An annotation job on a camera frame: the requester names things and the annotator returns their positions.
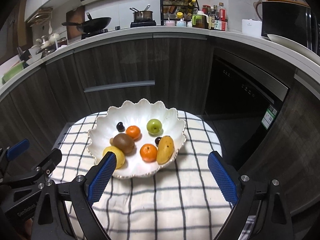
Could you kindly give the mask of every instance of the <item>gas burner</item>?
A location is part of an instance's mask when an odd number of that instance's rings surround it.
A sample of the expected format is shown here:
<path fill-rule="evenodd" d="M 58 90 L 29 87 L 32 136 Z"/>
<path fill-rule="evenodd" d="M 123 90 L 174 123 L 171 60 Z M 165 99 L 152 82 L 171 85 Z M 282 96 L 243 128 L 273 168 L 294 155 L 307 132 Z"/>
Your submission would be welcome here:
<path fill-rule="evenodd" d="M 139 21 L 139 22 L 132 22 L 130 28 L 134 27 L 145 27 L 145 26 L 156 26 L 156 21 Z"/>
<path fill-rule="evenodd" d="M 81 35 L 81 40 L 84 40 L 86 38 L 93 37 L 95 35 L 99 35 L 99 34 L 102 34 L 102 33 L 107 33 L 107 32 L 108 32 L 108 29 L 103 29 L 103 30 L 100 30 L 100 31 L 92 32 L 92 33 L 84 33 L 84 34 Z"/>

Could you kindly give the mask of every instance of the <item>frying pan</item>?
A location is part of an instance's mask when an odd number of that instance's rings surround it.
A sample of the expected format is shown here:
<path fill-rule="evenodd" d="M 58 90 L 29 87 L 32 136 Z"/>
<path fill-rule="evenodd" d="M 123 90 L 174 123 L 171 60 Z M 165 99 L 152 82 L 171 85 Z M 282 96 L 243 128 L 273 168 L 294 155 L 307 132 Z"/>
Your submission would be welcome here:
<path fill-rule="evenodd" d="M 61 24 L 63 26 L 76 26 L 77 30 L 82 33 L 92 33 L 104 29 L 111 21 L 110 17 L 92 19 L 90 13 L 87 13 L 87 17 L 89 21 L 85 21 L 83 23 L 64 22 Z"/>

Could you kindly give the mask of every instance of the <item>green apple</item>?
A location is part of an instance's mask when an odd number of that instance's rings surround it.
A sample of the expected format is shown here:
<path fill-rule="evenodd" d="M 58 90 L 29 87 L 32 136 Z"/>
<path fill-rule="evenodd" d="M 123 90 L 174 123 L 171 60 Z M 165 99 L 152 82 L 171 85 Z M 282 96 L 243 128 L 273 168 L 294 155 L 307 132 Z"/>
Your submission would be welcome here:
<path fill-rule="evenodd" d="M 158 119 L 151 119 L 147 123 L 147 130 L 150 134 L 158 134 L 162 130 L 162 123 Z"/>

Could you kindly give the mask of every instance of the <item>checkered tablecloth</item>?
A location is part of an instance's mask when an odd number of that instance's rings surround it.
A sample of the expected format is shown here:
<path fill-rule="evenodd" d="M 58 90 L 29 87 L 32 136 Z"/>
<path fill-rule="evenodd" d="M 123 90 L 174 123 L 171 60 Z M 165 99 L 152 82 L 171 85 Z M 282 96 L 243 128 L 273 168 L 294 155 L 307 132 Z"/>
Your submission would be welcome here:
<path fill-rule="evenodd" d="M 86 174 L 94 165 L 87 151 L 87 132 L 95 127 L 97 116 L 76 122 L 60 142 L 61 163 L 51 175 L 56 183 L 68 182 Z M 211 175 L 207 157 L 221 153 L 213 130 L 200 118 L 178 111 L 187 123 L 187 141 L 170 166 L 149 178 L 112 178 L 100 201 L 92 206 L 102 226 L 113 240 L 214 239 L 231 211 Z M 79 239 L 84 235 L 71 203 L 70 220 Z"/>

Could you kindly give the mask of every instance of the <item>microwave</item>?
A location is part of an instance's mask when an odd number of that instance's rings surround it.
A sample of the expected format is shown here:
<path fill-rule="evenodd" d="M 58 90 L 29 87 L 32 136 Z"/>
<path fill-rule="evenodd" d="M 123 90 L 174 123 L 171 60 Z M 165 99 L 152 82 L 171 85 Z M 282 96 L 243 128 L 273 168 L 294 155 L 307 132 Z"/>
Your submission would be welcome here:
<path fill-rule="evenodd" d="M 262 32 L 295 41 L 320 55 L 320 25 L 307 6 L 279 1 L 262 2 Z"/>

